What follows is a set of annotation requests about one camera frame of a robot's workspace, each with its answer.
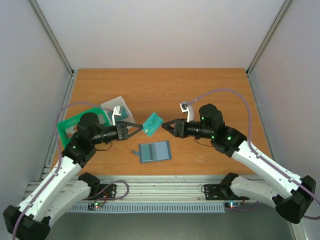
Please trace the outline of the aluminium frame post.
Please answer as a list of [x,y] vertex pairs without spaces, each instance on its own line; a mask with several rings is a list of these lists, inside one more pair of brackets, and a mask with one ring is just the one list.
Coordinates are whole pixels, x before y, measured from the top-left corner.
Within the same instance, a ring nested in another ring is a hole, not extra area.
[[52,28],[50,27],[50,24],[49,24],[48,20],[46,19],[46,17],[44,15],[44,13],[43,13],[38,1],[37,0],[28,0],[27,2],[30,4],[31,8],[33,9],[36,17],[38,18],[40,24],[43,27],[45,33],[47,34],[49,40],[53,44],[55,50],[57,51],[57,53],[58,53],[58,55],[60,57],[60,59],[62,60],[66,70],[72,76],[73,73],[74,73],[74,70],[73,70],[69,60],[67,59],[67,57],[66,57],[66,55],[65,55],[65,53],[64,53],[64,51],[63,51],[63,49],[61,47],[61,45],[59,44],[59,42],[58,42],[58,40],[57,40]]
[[260,60],[264,51],[267,49],[267,46],[272,40],[274,34],[276,33],[278,27],[280,26],[282,20],[284,19],[285,15],[287,14],[293,2],[294,2],[293,0],[284,0],[283,3],[281,4],[277,14],[275,15],[274,20],[272,21],[270,27],[268,28],[261,44],[259,45],[252,61],[250,62],[246,70],[246,75],[248,78],[250,77],[252,71],[255,69],[256,65],[258,64],[258,61]]

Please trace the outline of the aluminium front rail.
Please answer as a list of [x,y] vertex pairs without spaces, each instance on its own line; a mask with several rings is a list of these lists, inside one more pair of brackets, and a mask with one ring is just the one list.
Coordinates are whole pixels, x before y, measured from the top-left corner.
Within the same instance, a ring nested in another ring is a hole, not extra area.
[[202,186],[219,184],[224,175],[98,175],[101,184],[123,180],[129,185],[125,203],[204,202]]

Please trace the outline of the right aluminium frame post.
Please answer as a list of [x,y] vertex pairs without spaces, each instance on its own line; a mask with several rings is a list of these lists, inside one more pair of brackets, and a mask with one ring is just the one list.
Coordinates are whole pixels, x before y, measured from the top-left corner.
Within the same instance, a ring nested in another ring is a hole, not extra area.
[[267,49],[267,46],[272,40],[274,34],[276,33],[278,27],[280,26],[282,20],[284,19],[285,15],[287,14],[293,2],[294,2],[293,0],[284,0],[283,3],[281,4],[277,14],[275,15],[274,20],[272,21],[270,27],[268,28],[261,44],[259,45],[252,61],[250,62],[246,70],[246,75],[248,78],[250,77],[252,71],[255,69],[256,65],[258,64],[258,61],[260,60],[264,51]]

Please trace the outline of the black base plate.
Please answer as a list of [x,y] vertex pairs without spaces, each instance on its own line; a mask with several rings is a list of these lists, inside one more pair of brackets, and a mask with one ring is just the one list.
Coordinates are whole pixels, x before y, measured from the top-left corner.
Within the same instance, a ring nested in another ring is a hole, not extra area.
[[88,201],[102,201],[106,198],[115,198],[117,193],[117,185],[111,184],[110,186],[107,186],[107,184],[100,184],[97,195],[90,194],[87,198],[84,200]]
[[204,194],[206,201],[242,201],[249,200],[248,197],[236,196],[233,193],[231,195],[224,195],[221,191],[219,184],[204,184],[201,187],[201,191]]

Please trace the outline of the left small circuit board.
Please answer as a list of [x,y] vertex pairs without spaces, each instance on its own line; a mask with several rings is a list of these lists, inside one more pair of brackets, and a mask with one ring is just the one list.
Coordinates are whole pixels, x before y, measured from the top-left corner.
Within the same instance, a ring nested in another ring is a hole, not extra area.
[[103,206],[104,206],[104,203],[102,203],[102,202],[89,203],[87,205],[87,209],[89,211],[95,211],[95,210],[97,210],[99,208],[102,208]]

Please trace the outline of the white plastic bin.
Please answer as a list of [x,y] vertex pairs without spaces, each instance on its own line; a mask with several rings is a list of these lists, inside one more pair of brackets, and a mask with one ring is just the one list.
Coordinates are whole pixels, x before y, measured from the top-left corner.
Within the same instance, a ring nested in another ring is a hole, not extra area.
[[100,105],[103,109],[105,109],[104,113],[106,114],[106,119],[111,125],[113,124],[113,118],[112,118],[113,110],[116,106],[120,106],[121,115],[114,116],[115,122],[125,121],[125,122],[135,123],[132,112],[128,108],[122,96],[118,96],[116,98],[103,102]]

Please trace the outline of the red white card in bin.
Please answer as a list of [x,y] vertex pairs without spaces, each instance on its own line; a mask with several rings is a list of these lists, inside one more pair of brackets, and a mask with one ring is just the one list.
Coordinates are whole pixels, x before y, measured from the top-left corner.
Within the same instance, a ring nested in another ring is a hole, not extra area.
[[73,136],[73,134],[76,132],[77,132],[76,126],[69,127],[65,130],[65,133],[68,139],[70,139]]

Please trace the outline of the right small circuit board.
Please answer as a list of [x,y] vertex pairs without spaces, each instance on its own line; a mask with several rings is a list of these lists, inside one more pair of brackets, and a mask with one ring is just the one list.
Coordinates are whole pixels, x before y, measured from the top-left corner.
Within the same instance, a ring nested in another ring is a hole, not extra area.
[[239,208],[243,205],[242,202],[234,202],[234,201],[231,201],[231,202],[225,202],[224,203],[224,206],[227,208],[227,209],[234,209],[234,208]]

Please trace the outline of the right aluminium side rail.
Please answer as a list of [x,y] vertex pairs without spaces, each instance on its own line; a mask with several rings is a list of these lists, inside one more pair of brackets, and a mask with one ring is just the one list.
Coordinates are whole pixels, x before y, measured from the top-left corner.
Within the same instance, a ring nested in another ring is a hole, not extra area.
[[252,91],[252,95],[253,95],[254,102],[255,102],[255,105],[256,105],[256,108],[257,108],[257,112],[258,112],[258,115],[259,115],[259,118],[260,118],[261,126],[262,126],[262,129],[263,129],[263,133],[264,133],[264,136],[265,136],[265,139],[266,139],[267,146],[268,146],[268,150],[270,152],[271,158],[274,160],[274,154],[273,154],[273,151],[272,151],[272,148],[271,148],[270,140],[268,138],[268,134],[267,134],[267,131],[266,131],[266,126],[265,126],[265,123],[263,121],[263,116],[262,116],[262,112],[261,112],[261,109],[260,109],[260,105],[258,103],[258,98],[257,98],[258,95],[255,92],[255,88],[254,88],[254,84],[253,84],[253,80],[251,78],[251,75],[249,73],[247,73],[246,75],[247,75],[247,79],[248,79],[248,82],[249,82],[249,85],[250,85],[250,88],[251,88],[251,91]]

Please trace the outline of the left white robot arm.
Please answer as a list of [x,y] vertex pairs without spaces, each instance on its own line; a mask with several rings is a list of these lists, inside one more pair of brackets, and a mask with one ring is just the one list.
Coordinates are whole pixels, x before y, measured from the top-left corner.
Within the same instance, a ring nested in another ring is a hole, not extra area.
[[97,114],[82,115],[52,171],[18,206],[9,205],[4,210],[12,239],[44,240],[53,224],[72,206],[87,198],[96,199],[101,193],[100,179],[88,172],[66,191],[61,190],[95,155],[96,145],[127,140],[142,130],[141,124],[120,121],[103,126]]

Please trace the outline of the green two-compartment bin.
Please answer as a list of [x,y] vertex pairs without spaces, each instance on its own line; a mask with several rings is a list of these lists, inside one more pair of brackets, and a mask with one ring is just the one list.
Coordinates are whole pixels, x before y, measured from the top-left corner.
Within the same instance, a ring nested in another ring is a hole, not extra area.
[[81,113],[79,113],[79,114],[77,114],[77,115],[75,115],[73,117],[70,117],[70,118],[68,118],[66,120],[63,120],[63,121],[61,121],[61,122],[59,122],[57,124],[57,130],[58,130],[58,133],[60,135],[63,147],[65,147],[71,140],[71,138],[67,138],[66,129],[69,128],[69,127],[77,126],[77,124],[80,121],[80,118],[86,113],[95,113],[97,116],[99,114],[102,114],[104,116],[104,119],[105,119],[105,124],[102,124],[102,125],[103,126],[110,126],[111,125],[107,120],[107,116],[105,114],[105,110],[103,110],[101,108],[98,108],[98,107],[91,108],[91,109],[86,110],[84,112],[81,112]]

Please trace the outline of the aluminium side rail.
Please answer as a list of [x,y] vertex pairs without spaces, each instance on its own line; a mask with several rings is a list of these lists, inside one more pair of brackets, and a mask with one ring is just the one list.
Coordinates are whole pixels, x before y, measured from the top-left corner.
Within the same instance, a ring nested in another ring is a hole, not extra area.
[[[63,93],[61,103],[58,107],[57,114],[59,114],[60,111],[62,110],[62,108],[65,107],[70,102],[70,98],[71,98],[72,91],[73,91],[73,88],[75,85],[75,80],[77,78],[77,74],[78,74],[78,71],[75,70],[72,73],[72,75],[70,76],[70,78],[67,82],[66,89]],[[48,167],[50,167],[52,165],[52,162],[53,162],[55,154],[56,154],[56,150],[57,150],[57,143],[56,143],[56,138],[55,138],[55,130],[57,129],[56,118],[57,118],[57,115],[53,120],[53,130],[52,130],[52,133],[49,137],[49,142],[48,142],[48,145],[47,145],[47,148],[45,151],[43,166],[41,168],[40,175],[38,177],[39,182],[45,178],[44,177],[45,171]]]
[[267,134],[267,131],[266,131],[266,126],[265,126],[265,123],[263,121],[263,116],[262,116],[262,112],[261,112],[261,109],[260,109],[260,105],[258,103],[258,98],[257,98],[258,95],[255,92],[255,88],[254,88],[254,84],[253,84],[253,80],[251,78],[251,75],[249,73],[247,73],[246,75],[247,75],[247,79],[248,79],[248,82],[249,82],[249,85],[250,85],[250,88],[251,88],[251,91],[252,91],[252,95],[253,95],[254,102],[255,102],[255,105],[256,105],[256,108],[257,108],[257,112],[258,112],[258,115],[259,115],[259,118],[260,118],[261,126],[262,126],[262,129],[263,129],[263,133],[264,133],[264,136],[265,136],[265,139],[266,139],[267,146],[268,146],[268,150],[270,152],[271,158],[274,160],[274,154],[273,154],[273,151],[272,151],[272,148],[271,148],[270,140],[268,138],[268,134]]

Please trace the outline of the teal leather card holder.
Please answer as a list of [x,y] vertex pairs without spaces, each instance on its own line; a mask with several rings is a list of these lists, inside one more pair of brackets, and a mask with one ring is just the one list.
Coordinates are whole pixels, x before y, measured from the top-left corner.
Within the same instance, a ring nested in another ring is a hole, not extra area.
[[172,159],[170,142],[168,140],[141,143],[138,145],[138,150],[132,150],[132,153],[139,157],[141,164]]

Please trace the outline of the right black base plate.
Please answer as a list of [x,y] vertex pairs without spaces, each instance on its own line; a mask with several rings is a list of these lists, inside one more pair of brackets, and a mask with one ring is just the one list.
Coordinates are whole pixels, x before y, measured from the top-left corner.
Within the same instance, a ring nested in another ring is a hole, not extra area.
[[206,201],[242,201],[249,200],[248,197],[236,196],[233,193],[231,195],[224,195],[221,191],[219,184],[204,184],[201,187],[201,191],[204,194]]

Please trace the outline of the teal VIP credit card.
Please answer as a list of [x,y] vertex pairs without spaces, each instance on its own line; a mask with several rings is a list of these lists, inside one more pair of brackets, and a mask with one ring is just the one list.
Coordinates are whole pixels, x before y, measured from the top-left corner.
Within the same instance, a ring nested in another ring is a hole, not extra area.
[[148,136],[152,137],[153,134],[160,128],[164,120],[155,112],[153,112],[148,119],[143,123],[143,132]]

